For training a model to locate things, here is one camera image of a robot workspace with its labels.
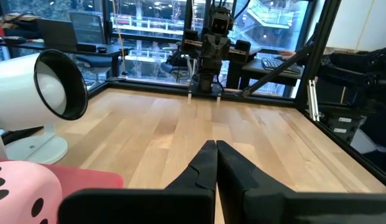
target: fan stand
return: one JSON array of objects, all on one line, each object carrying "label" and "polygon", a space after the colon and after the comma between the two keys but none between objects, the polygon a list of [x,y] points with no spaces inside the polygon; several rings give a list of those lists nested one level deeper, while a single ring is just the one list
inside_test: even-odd
[{"label": "fan stand", "polygon": [[41,164],[54,164],[67,153],[66,140],[55,135],[54,125],[45,125],[44,133],[11,142],[4,146],[0,136],[0,157]]}]

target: light wood surface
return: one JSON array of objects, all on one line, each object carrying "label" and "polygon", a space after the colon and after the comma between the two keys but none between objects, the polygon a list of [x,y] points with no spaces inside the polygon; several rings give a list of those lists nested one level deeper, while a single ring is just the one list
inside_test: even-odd
[{"label": "light wood surface", "polygon": [[127,188],[166,187],[206,140],[221,139],[296,191],[386,192],[291,108],[107,89],[84,117],[56,129],[70,147],[58,165],[115,172]]}]

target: chair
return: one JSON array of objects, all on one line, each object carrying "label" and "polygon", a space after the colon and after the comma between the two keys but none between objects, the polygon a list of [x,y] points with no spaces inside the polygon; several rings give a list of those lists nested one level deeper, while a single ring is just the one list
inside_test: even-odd
[{"label": "chair", "polygon": [[[73,23],[78,42],[89,44],[106,43],[100,16],[84,12],[70,12],[70,19]],[[111,68],[112,58],[109,57],[77,55],[75,58],[80,61],[85,68],[96,74],[96,80],[89,89],[99,86],[101,84],[99,75],[106,73]]]},{"label": "chair", "polygon": [[181,44],[181,42],[177,42],[178,47],[164,47],[162,49],[173,52],[166,62],[161,63],[161,69],[169,73],[176,82],[190,79],[194,68],[194,66],[193,68],[191,67],[190,58],[182,58],[182,53],[180,52]]}]

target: white wall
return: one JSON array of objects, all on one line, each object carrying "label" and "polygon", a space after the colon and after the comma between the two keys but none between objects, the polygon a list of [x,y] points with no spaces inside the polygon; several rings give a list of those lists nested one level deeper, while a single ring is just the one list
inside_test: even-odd
[{"label": "white wall", "polygon": [[327,47],[356,49],[374,0],[342,0]]},{"label": "white wall", "polygon": [[356,50],[386,47],[386,0],[374,0]]},{"label": "white wall", "polygon": [[[321,15],[325,0],[318,0],[309,38]],[[327,47],[376,50],[386,47],[386,0],[342,0]]]}]

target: window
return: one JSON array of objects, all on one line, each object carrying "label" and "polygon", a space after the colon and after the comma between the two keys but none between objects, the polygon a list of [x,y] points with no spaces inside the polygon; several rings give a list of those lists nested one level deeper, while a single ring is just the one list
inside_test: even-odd
[{"label": "window", "polygon": [[[236,13],[246,4],[237,0]],[[295,50],[308,1],[251,0],[229,34],[233,41],[249,41],[253,47]]]},{"label": "window", "polygon": [[181,39],[185,25],[186,1],[106,0],[114,32]]},{"label": "window", "polygon": [[[278,55],[273,55],[273,54],[264,54],[264,53],[259,53],[257,54],[258,58],[274,58],[277,57]],[[219,81],[222,83],[222,85],[226,86],[226,80],[227,80],[227,69],[229,67],[229,62],[228,61],[223,61],[223,66],[221,69],[221,73],[219,76]],[[251,79],[249,81],[249,85],[253,85],[257,80]],[[261,94],[266,94],[266,95],[273,95],[273,96],[282,96],[283,92],[285,89],[285,85],[283,84],[277,84],[277,83],[266,83],[262,88],[258,89],[256,92],[261,93]]]},{"label": "window", "polygon": [[70,11],[101,15],[101,0],[8,0],[12,12],[32,12],[45,19],[69,21]]},{"label": "window", "polygon": [[[112,39],[119,44],[118,38]],[[184,70],[164,69],[165,63],[176,48],[175,44],[157,43],[143,40],[123,40],[124,47],[133,48],[126,56],[125,69],[128,78],[138,78],[148,82],[187,83],[190,75]]]}]

